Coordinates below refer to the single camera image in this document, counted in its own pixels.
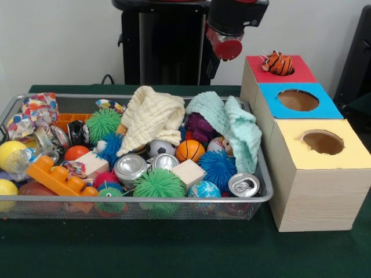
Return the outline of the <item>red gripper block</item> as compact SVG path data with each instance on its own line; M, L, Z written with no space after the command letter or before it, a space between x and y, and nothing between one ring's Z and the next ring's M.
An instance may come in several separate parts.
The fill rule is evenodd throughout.
M205 25L205 35L210 43L204 43L201 59L201 80L214 79L220 60L233 60L242 51L243 34L223 35L210 25Z

